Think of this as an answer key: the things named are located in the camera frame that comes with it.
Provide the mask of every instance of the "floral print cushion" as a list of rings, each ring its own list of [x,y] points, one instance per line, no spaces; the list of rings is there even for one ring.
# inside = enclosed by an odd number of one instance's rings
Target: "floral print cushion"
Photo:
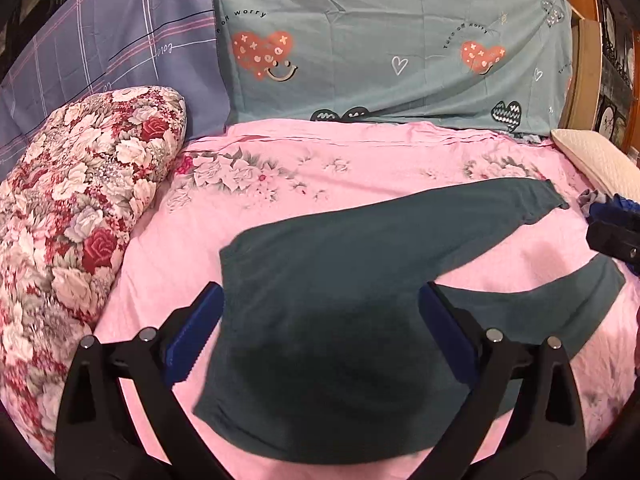
[[[54,111],[0,185],[0,400],[41,456],[78,342],[185,129],[172,89],[95,94]]]

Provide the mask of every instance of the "metal screw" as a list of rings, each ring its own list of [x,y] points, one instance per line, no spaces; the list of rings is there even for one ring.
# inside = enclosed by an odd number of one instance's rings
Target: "metal screw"
[[[504,338],[504,334],[497,328],[490,328],[486,331],[486,338],[492,343],[499,343]]]
[[[551,346],[554,350],[558,350],[562,347],[562,341],[560,341],[556,336],[551,336],[546,339],[546,344]]]
[[[158,330],[156,330],[152,326],[148,326],[140,331],[138,337],[142,339],[142,341],[148,342],[155,338],[156,334],[158,334]]]
[[[80,346],[82,348],[90,348],[95,343],[95,337],[92,335],[86,335],[80,340]]]

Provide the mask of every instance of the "white quilted cushion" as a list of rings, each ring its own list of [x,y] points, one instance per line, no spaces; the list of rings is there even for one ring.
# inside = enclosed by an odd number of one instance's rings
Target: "white quilted cushion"
[[[560,150],[600,191],[640,202],[640,170],[598,132],[552,130]]]

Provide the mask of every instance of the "white heart outline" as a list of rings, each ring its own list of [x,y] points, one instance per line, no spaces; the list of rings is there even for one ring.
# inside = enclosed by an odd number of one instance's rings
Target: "white heart outline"
[[[393,56],[391,59],[391,66],[393,67],[394,72],[396,72],[396,75],[400,75],[402,70],[404,70],[408,64],[409,59],[407,57],[400,59],[400,56]]]

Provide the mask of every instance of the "pink bed sheet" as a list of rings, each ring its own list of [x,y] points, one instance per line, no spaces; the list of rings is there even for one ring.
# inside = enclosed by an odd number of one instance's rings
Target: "pink bed sheet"
[[[233,167],[227,156],[242,156]],[[156,206],[132,234],[120,276],[96,335],[103,342],[159,326],[193,301],[208,281],[222,283],[219,250],[240,232],[293,216],[338,210],[443,186],[505,176],[549,178],[570,203],[438,279],[474,290],[530,290],[585,265],[594,253],[575,201],[588,187],[564,155],[546,142],[517,144],[489,131],[405,125],[268,120],[232,127],[225,137],[190,144]],[[612,423],[634,385],[640,285],[621,266],[626,285],[604,322],[572,361],[588,442]],[[353,466],[311,466],[251,455],[217,436],[191,413],[204,384],[217,333],[189,379],[174,393],[191,422],[237,480],[405,479],[427,450]],[[164,453],[130,381],[124,391],[146,450]],[[477,459],[495,451],[510,414],[493,424]]]

